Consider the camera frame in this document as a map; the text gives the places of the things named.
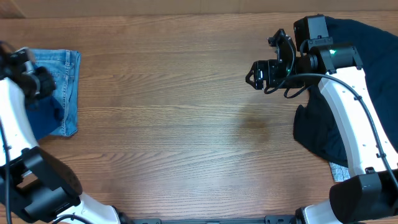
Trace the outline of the blue polo shirt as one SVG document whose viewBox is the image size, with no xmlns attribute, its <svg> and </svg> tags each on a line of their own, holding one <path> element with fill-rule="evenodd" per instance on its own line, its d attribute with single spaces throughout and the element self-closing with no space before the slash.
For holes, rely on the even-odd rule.
<svg viewBox="0 0 398 224">
<path fill-rule="evenodd" d="M 61 126 L 64 109 L 53 96 L 25 107 L 36 140 L 42 139 Z"/>
</svg>

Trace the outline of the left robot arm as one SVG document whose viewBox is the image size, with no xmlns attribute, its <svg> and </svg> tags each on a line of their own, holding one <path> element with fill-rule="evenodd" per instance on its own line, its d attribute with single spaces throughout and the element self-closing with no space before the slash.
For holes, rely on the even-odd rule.
<svg viewBox="0 0 398 224">
<path fill-rule="evenodd" d="M 43 150 L 25 108 L 50 96 L 55 82 L 27 47 L 1 42 L 1 203 L 6 219 L 27 223 L 129 223 L 117 208 L 84 193 L 75 173 Z"/>
</svg>

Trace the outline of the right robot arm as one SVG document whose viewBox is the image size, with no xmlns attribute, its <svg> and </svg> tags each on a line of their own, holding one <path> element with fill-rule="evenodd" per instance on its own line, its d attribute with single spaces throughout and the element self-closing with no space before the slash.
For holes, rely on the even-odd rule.
<svg viewBox="0 0 398 224">
<path fill-rule="evenodd" d="M 254 62 L 246 82 L 265 94 L 317 87 L 341 134 L 350 177 L 332 186 L 326 201 L 264 221 L 359 223 L 396 216 L 397 151 L 371 101 L 357 48 L 335 42 L 321 14 L 296 21 L 293 37 L 279 29 L 268 43 L 277 58 Z"/>
</svg>

